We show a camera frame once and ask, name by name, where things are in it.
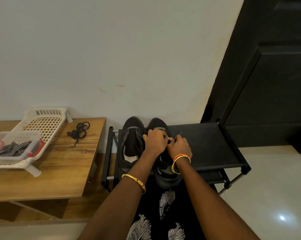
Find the wooden table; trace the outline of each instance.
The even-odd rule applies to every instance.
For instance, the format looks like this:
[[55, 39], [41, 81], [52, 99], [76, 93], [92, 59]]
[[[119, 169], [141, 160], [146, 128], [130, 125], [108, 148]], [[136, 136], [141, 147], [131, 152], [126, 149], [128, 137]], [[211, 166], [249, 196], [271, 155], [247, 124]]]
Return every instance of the wooden table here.
[[[90, 128], [86, 137], [74, 146], [75, 140], [67, 136], [67, 132], [84, 121], [90, 123]], [[12, 130], [18, 122], [0, 121], [0, 132]], [[16, 211], [17, 215], [0, 219], [15, 221], [21, 207], [43, 213], [46, 217], [62, 219], [70, 205], [78, 206], [87, 200], [82, 197], [84, 189], [88, 197], [101, 195], [99, 202], [102, 202], [108, 195], [100, 185], [104, 158], [97, 160], [96, 172], [99, 178], [94, 178], [90, 185], [87, 179], [104, 123], [105, 118], [74, 119], [72, 123], [65, 121], [42, 157], [33, 163], [42, 172], [38, 177], [33, 177], [23, 169], [1, 169], [0, 207], [10, 212]]]

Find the black sneaker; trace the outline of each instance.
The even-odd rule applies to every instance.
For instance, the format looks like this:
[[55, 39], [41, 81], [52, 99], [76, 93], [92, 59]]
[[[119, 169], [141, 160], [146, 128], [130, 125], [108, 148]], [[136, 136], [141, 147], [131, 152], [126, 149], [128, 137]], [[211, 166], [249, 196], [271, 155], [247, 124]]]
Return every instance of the black sneaker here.
[[144, 125], [139, 118], [130, 117], [125, 122], [119, 139], [119, 168], [121, 175], [129, 173], [129, 170], [135, 165], [145, 150], [143, 132]]
[[[159, 129], [166, 132], [169, 137], [172, 137], [168, 126], [159, 118], [153, 118], [148, 126], [148, 130]], [[154, 163], [154, 176], [157, 184], [164, 189], [171, 189], [172, 187], [178, 186], [182, 181], [180, 174], [173, 173], [172, 171], [173, 160], [169, 156], [167, 149], [156, 159]]]

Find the black door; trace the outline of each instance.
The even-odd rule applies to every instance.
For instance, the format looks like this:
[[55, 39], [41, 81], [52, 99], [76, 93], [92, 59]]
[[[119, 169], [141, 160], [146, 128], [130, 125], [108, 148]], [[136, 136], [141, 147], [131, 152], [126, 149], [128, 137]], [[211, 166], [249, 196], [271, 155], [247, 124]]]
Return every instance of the black door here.
[[201, 122], [238, 147], [288, 145], [301, 127], [301, 0], [244, 0]]

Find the coiled shoelace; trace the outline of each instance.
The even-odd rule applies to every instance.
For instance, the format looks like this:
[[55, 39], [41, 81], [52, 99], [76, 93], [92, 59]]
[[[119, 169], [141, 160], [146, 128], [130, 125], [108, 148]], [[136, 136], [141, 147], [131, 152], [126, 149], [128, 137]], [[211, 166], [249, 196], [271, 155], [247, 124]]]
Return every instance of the coiled shoelace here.
[[86, 130], [90, 127], [90, 123], [85, 121], [82, 123], [78, 123], [76, 125], [76, 129], [72, 130], [72, 132], [68, 132], [67, 135], [76, 140], [74, 146], [77, 144], [78, 139], [83, 139], [86, 136]]

